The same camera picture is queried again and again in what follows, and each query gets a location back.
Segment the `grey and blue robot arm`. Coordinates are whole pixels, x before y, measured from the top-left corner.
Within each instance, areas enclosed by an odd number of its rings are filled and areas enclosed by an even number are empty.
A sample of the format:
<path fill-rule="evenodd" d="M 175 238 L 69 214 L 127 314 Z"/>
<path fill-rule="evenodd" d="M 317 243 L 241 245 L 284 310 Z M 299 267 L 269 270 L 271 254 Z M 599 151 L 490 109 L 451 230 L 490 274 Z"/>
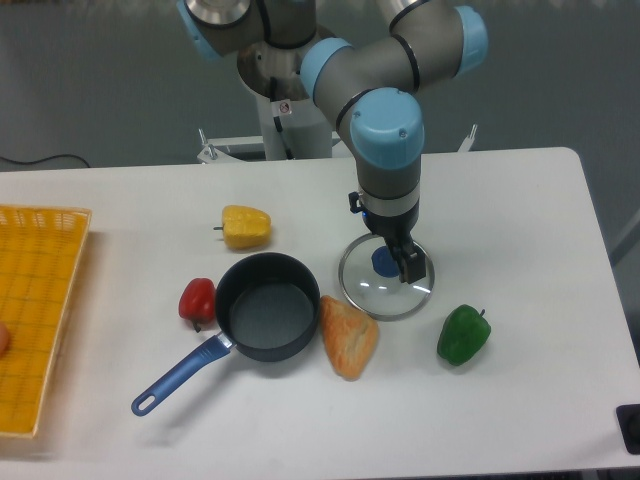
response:
<path fill-rule="evenodd" d="M 400 278 L 426 274 L 411 236 L 425 143 L 420 89 L 478 67 L 488 33 L 478 12 L 444 1 L 382 1 L 388 34 L 356 48 L 322 27 L 312 1 L 181 1 L 178 12 L 208 59 L 232 54 L 253 94 L 268 159 L 329 155 L 339 138 L 356 162 L 349 197 L 383 238 Z"/>

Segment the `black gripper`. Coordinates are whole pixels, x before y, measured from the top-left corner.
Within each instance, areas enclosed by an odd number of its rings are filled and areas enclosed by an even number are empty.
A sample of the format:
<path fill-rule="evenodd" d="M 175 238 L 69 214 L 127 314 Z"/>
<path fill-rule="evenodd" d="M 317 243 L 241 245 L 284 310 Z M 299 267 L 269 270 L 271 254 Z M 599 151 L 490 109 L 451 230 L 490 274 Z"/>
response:
<path fill-rule="evenodd" d="M 366 227 L 372 234 L 385 240 L 389 256 L 396 275 L 404 283 L 415 283 L 425 277 L 425 253 L 412 237 L 411 230 L 418 219 L 419 202 L 401 214 L 375 213 L 373 198 L 365 203 L 365 194 L 351 192 L 348 195 L 349 208 L 354 214 L 360 214 Z"/>

